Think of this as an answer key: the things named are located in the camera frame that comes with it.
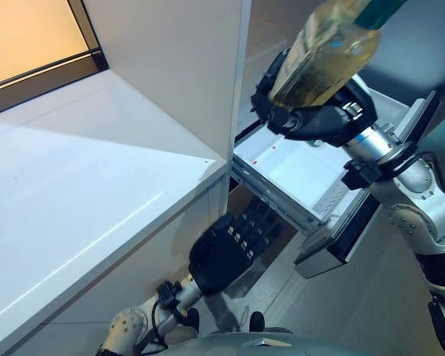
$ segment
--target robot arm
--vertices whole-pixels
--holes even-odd
[[[252,265],[282,231],[276,219],[256,197],[240,216],[220,217],[194,243],[190,274],[175,284],[161,283],[151,299],[118,313],[97,355],[157,353],[167,348],[164,336],[179,324],[197,330],[199,317],[191,307],[201,296],[223,291]]]
[[[321,139],[349,154],[352,160],[346,163],[342,180],[352,190],[368,188],[412,249],[432,294],[429,310],[445,350],[445,187],[435,155],[416,153],[414,142],[403,144],[379,128],[369,92],[355,79],[323,107],[288,112],[272,104],[267,93],[286,54],[274,60],[257,86],[251,98],[253,110],[276,134],[303,141]],[[427,156],[433,158],[433,167]]]

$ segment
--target white countertop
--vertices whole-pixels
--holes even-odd
[[[0,342],[37,326],[226,170],[110,70],[0,113]]]

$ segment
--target bottle neck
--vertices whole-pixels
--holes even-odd
[[[404,2],[406,0],[371,0],[355,19],[355,24],[366,30],[378,30]]]

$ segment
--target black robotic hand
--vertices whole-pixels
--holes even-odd
[[[277,215],[254,198],[239,216],[219,218],[194,243],[189,271],[203,295],[223,291],[249,268],[283,230]]]
[[[270,101],[268,94],[289,50],[280,52],[272,62],[256,92],[251,96],[255,111],[269,130],[287,139],[309,141],[321,139],[339,147],[376,121],[370,95],[350,79],[323,106],[286,110]]]

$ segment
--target yellow liquid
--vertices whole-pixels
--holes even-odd
[[[354,2],[329,1],[310,16],[269,94],[275,104],[287,109],[323,105],[369,61],[379,32],[352,24],[362,10]]]

